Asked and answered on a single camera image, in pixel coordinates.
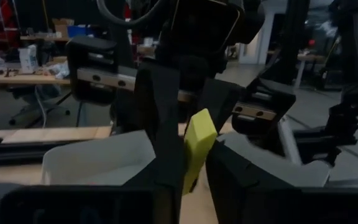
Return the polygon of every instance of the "black pole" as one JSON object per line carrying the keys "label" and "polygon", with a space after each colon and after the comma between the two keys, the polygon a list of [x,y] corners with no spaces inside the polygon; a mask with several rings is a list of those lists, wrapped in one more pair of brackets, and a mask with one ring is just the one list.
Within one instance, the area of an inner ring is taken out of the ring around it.
{"label": "black pole", "polygon": [[286,85],[292,84],[309,4],[310,0],[288,0],[278,61],[272,65],[271,72],[266,72],[261,78]]}

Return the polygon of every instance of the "wooden tabletop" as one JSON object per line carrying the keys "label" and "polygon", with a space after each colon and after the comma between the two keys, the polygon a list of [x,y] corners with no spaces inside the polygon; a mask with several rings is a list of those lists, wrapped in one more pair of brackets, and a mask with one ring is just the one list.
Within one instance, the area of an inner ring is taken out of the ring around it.
{"label": "wooden tabletop", "polygon": [[21,36],[20,40],[37,40],[37,39],[43,39],[46,41],[62,41],[66,42],[71,40],[69,37],[33,37],[33,36]]}
{"label": "wooden tabletop", "polygon": [[[0,167],[0,182],[37,185],[41,180],[41,165]],[[218,224],[205,169],[200,172],[193,193],[182,197],[181,224]]]}
{"label": "wooden tabletop", "polygon": [[0,84],[59,84],[69,85],[70,80],[56,79],[50,75],[15,75],[13,77],[5,77],[0,75]]}
{"label": "wooden tabletop", "polygon": [[[179,124],[179,134],[184,133],[186,125]],[[68,139],[106,138],[110,127],[93,128],[50,128],[50,129],[20,129],[2,130],[0,137],[5,143],[39,141],[56,141]],[[230,123],[226,123],[221,133],[232,131]],[[41,165],[0,167],[0,182],[25,185],[40,184]],[[209,191],[205,168],[202,168],[198,184],[193,193],[182,197],[181,224],[217,224],[213,200]]]}

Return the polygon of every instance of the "black cable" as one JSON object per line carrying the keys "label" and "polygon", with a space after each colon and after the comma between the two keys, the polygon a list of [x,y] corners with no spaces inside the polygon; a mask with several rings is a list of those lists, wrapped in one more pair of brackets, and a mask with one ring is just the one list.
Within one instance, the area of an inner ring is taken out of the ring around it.
{"label": "black cable", "polygon": [[162,9],[167,1],[169,0],[158,0],[158,2],[155,3],[154,7],[147,14],[134,21],[126,22],[125,20],[117,18],[109,11],[109,9],[106,6],[106,0],[96,0],[96,2],[98,3],[98,9],[102,14],[102,16],[104,16],[114,25],[125,27],[127,29],[139,28],[146,25],[146,23],[149,22],[151,19],[153,19],[153,17],[155,17],[158,12],[162,12]]}

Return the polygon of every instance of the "cardboard box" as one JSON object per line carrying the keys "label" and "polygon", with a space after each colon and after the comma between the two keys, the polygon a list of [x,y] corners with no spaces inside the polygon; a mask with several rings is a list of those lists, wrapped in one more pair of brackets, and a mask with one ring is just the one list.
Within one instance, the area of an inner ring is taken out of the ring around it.
{"label": "cardboard box", "polygon": [[33,44],[19,49],[19,58],[23,74],[33,74],[37,71],[37,46]]}
{"label": "cardboard box", "polygon": [[65,63],[67,61],[67,56],[54,57],[52,61],[55,63]]}
{"label": "cardboard box", "polygon": [[52,19],[52,22],[55,24],[57,37],[68,37],[67,26],[74,25],[73,19]]}

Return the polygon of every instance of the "white bag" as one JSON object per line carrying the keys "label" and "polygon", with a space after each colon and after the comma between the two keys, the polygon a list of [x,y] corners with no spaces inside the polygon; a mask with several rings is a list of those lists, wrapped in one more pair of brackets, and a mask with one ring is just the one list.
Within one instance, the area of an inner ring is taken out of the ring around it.
{"label": "white bag", "polygon": [[144,131],[68,144],[44,155],[41,183],[120,186],[154,159],[153,147]]}

